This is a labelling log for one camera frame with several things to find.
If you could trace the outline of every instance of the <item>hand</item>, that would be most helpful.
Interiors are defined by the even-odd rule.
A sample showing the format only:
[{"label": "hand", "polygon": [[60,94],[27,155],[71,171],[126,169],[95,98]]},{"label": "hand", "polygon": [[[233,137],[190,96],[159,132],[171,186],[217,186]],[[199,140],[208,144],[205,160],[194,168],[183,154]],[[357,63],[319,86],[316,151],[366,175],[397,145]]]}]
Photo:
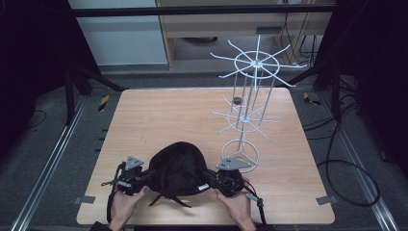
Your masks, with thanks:
[{"label": "hand", "polygon": [[111,214],[112,221],[109,228],[114,231],[122,230],[126,222],[135,212],[138,202],[146,193],[147,187],[144,186],[139,193],[134,195],[127,195],[121,191],[115,193],[114,202],[112,204]]},{"label": "hand", "polygon": [[242,193],[235,197],[225,197],[219,190],[215,189],[215,191],[217,199],[225,205],[231,219],[238,224],[242,231],[256,230],[251,218],[250,201],[245,195],[246,190],[242,190]]}]

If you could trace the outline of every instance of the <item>rotating display rack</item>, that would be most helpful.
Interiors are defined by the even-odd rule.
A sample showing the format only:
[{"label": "rotating display rack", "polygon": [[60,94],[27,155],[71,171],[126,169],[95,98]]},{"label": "rotating display rack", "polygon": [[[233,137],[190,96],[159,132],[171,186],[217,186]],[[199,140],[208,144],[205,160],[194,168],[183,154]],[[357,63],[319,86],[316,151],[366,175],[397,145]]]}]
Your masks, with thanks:
[{"label": "rotating display rack", "polygon": [[[260,162],[260,153],[256,145],[246,139],[246,134],[258,132],[268,141],[272,141],[271,138],[262,132],[261,128],[265,122],[281,122],[281,120],[265,119],[265,111],[270,104],[270,95],[272,93],[275,81],[278,80],[288,87],[295,87],[295,85],[290,85],[277,76],[279,70],[281,67],[302,68],[306,66],[280,64],[276,56],[287,50],[289,45],[273,55],[270,55],[269,53],[259,50],[260,41],[261,36],[258,36],[256,50],[242,51],[238,46],[234,45],[230,40],[228,40],[229,44],[240,52],[240,54],[235,58],[221,57],[211,53],[214,58],[234,62],[234,66],[236,68],[235,71],[227,75],[219,76],[219,78],[227,78],[235,75],[231,99],[227,99],[225,96],[223,96],[226,104],[229,105],[229,113],[212,113],[218,116],[227,117],[229,125],[219,131],[219,134],[228,129],[234,129],[240,133],[240,137],[238,139],[231,140],[223,146],[221,150],[221,159],[224,160],[227,158],[235,158],[246,161],[247,167],[242,168],[241,172],[251,171]],[[237,83],[239,77],[244,78],[241,93],[237,93]],[[269,87],[267,100],[265,102],[261,102],[261,105],[263,106],[256,108],[255,104],[258,100],[259,87],[261,86],[263,80],[270,78],[272,78],[272,81]],[[229,147],[233,144],[237,144],[238,148],[235,151],[228,153],[227,149],[231,149]]]}]

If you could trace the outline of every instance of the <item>wooden table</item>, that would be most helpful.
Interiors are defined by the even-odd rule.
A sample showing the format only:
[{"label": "wooden table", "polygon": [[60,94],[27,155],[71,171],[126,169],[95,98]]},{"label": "wooden table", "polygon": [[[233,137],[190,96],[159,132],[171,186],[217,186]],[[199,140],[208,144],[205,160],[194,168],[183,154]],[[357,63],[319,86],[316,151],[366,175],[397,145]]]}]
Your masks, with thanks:
[{"label": "wooden table", "polygon": [[[227,118],[211,111],[227,114],[230,106],[225,98],[233,89],[159,89],[126,90],[117,104],[114,118],[103,144],[86,195],[95,196],[93,204],[83,203],[78,213],[80,224],[96,220],[106,222],[106,204],[111,187],[101,183],[113,179],[117,165],[131,155],[145,161],[164,147],[187,141],[203,153],[207,167],[217,170],[222,147],[239,139],[240,132],[226,128]],[[268,89],[259,89],[257,102],[265,102]],[[316,163],[300,124],[291,95],[275,88],[261,131],[273,139],[268,141],[258,132],[246,136],[261,154],[260,164],[243,176],[250,179],[257,194],[265,201],[265,214],[271,224],[329,224],[334,221],[330,204],[318,205],[316,198],[325,196]],[[225,207],[213,190],[196,196],[180,197],[192,208],[161,198],[148,204],[157,193],[148,191],[129,224],[233,224]],[[252,217],[261,222],[258,207],[252,202]]]}]

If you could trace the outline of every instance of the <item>wire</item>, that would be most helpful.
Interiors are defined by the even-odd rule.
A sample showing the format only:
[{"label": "wire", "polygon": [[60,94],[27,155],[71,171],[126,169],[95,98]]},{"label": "wire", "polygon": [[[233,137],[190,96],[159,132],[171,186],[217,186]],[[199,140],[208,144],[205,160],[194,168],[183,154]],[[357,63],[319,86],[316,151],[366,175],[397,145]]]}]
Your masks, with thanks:
[{"label": "wire", "polygon": [[[284,24],[283,24],[282,31],[281,31],[281,34],[280,34],[280,43],[281,43],[281,46],[282,46],[282,47],[285,47],[285,46],[283,45],[283,33],[286,31],[286,34],[287,34],[288,39],[289,39],[289,44],[291,45],[291,50],[292,50],[293,57],[297,60],[298,64],[307,63],[308,61],[300,61],[300,60],[297,58],[297,56],[295,55],[294,50],[292,49],[293,43],[292,43],[292,39],[291,39],[291,36],[289,35],[289,30],[288,30],[288,15],[289,15],[288,13],[285,13],[285,22],[284,22]],[[289,56],[288,56],[288,53],[286,52],[286,50],[284,51],[284,53],[285,53],[286,59],[288,59],[288,62],[290,62],[291,59],[289,59]]]},{"label": "wire", "polygon": [[[349,110],[355,108],[355,106],[356,106],[356,103],[351,103],[351,104],[349,104],[348,106],[346,106],[344,109],[342,109],[342,115],[348,114],[348,113],[349,113]],[[324,119],[318,120],[318,121],[316,121],[316,122],[312,122],[312,123],[303,125],[302,127],[305,128],[305,127],[312,126],[312,125],[314,125],[314,124],[317,124],[317,123],[320,123],[320,122],[321,122],[321,124],[319,124],[319,125],[317,125],[317,126],[315,126],[315,127],[305,128],[305,129],[303,129],[303,131],[308,132],[308,131],[312,131],[312,130],[318,129],[318,128],[320,128],[320,127],[322,127],[322,126],[328,124],[329,122],[331,122],[331,121],[333,121],[333,120],[335,120],[334,117],[328,117],[328,118],[324,118]]]},{"label": "wire", "polygon": [[352,84],[348,83],[345,79],[340,78],[340,83],[344,86],[344,88],[350,92],[356,92],[357,87],[353,86]]},{"label": "wire", "polygon": [[317,36],[313,36],[313,42],[312,42],[312,50],[311,51],[302,51],[302,47],[305,44],[307,36],[303,37],[302,42],[300,43],[299,47],[299,54],[301,57],[306,58],[309,60],[309,66],[313,66],[315,64],[315,58],[317,52],[315,52],[315,48],[317,46]]},{"label": "wire", "polygon": [[324,139],[329,139],[332,136],[328,136],[328,137],[321,137],[321,138],[308,138],[308,141],[316,141],[316,140],[324,140]]},{"label": "wire", "polygon": [[38,123],[36,123],[36,124],[34,124],[34,125],[31,125],[31,126],[26,127],[26,129],[30,129],[30,128],[34,128],[34,127],[39,126],[39,125],[42,124],[42,122],[47,118],[47,113],[46,113],[45,111],[43,111],[43,110],[35,110],[35,112],[36,112],[36,113],[43,113],[43,114],[44,114],[44,117],[42,118],[42,120],[41,120],[40,122],[38,122]]},{"label": "wire", "polygon": [[[337,133],[339,132],[339,130],[340,130],[340,126],[341,126],[341,123],[338,122],[337,125],[336,125],[336,128],[335,128],[335,130],[334,130],[334,132],[333,132],[333,135],[332,135],[332,138],[331,138],[331,140],[330,140],[330,143],[329,143],[329,147],[328,147],[327,155],[326,155],[326,160],[323,161],[323,162],[321,162],[321,163],[319,163],[319,164],[317,164],[317,166],[319,167],[319,166],[325,164],[325,166],[326,166],[326,171],[325,171],[325,173],[326,173],[326,177],[327,177],[327,182],[328,182],[330,188],[333,190],[333,192],[334,192],[338,197],[340,197],[340,198],[341,198],[342,200],[344,200],[345,202],[348,202],[348,203],[353,204],[353,205],[356,205],[356,206],[360,206],[360,207],[370,207],[370,206],[374,205],[375,203],[377,203],[378,200],[380,199],[380,196],[381,196],[381,192],[380,192],[380,189],[379,189],[379,187],[378,187],[377,182],[376,182],[376,181],[369,175],[369,173],[368,173],[367,171],[365,171],[362,167],[359,167],[359,166],[357,166],[357,165],[355,165],[355,164],[353,164],[353,163],[351,163],[351,162],[344,161],[344,160],[330,160],[330,152],[331,152],[331,149],[332,149],[332,146],[333,146],[333,141],[334,141],[334,138],[336,137],[336,134],[337,134]],[[330,174],[329,174],[329,163],[343,163],[343,164],[347,164],[347,165],[351,165],[351,166],[357,167],[359,170],[363,171],[363,172],[368,176],[368,178],[370,179],[370,181],[371,181],[371,182],[374,184],[374,186],[375,186],[375,190],[376,190],[376,194],[377,194],[376,198],[375,198],[372,202],[370,202],[370,203],[360,203],[360,202],[355,202],[355,201],[353,201],[353,200],[351,200],[351,199],[348,199],[347,197],[345,197],[344,195],[342,195],[341,193],[339,193],[339,191],[334,187],[334,185],[333,185],[333,183],[332,183],[332,181],[331,181]]]},{"label": "wire", "polygon": [[342,98],[340,98],[340,101],[342,102],[345,98],[348,98],[348,97],[355,98],[355,94],[346,94]]}]

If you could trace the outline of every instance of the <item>white cabinet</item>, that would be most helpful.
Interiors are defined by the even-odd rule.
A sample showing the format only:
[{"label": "white cabinet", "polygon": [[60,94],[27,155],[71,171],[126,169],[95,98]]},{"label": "white cabinet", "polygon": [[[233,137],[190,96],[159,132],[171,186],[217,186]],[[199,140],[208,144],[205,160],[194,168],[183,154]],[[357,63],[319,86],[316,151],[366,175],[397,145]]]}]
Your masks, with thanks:
[{"label": "white cabinet", "polygon": [[[159,7],[282,4],[281,0],[156,0],[156,2]],[[336,0],[293,0],[291,4],[335,2]],[[284,13],[164,15],[161,17],[161,22],[170,66],[173,60],[174,44],[178,38],[256,36],[260,29],[270,31],[268,34],[276,39],[277,44],[279,46],[283,44],[280,49],[288,44],[292,45],[285,59],[287,64],[291,64],[295,62],[294,54],[298,53],[303,37],[323,35],[330,16],[331,13],[288,13],[288,16]]]},{"label": "white cabinet", "polygon": [[[154,0],[69,0],[72,9],[156,7]],[[158,16],[78,17],[93,57],[102,72],[132,71],[140,66],[167,66]]]}]

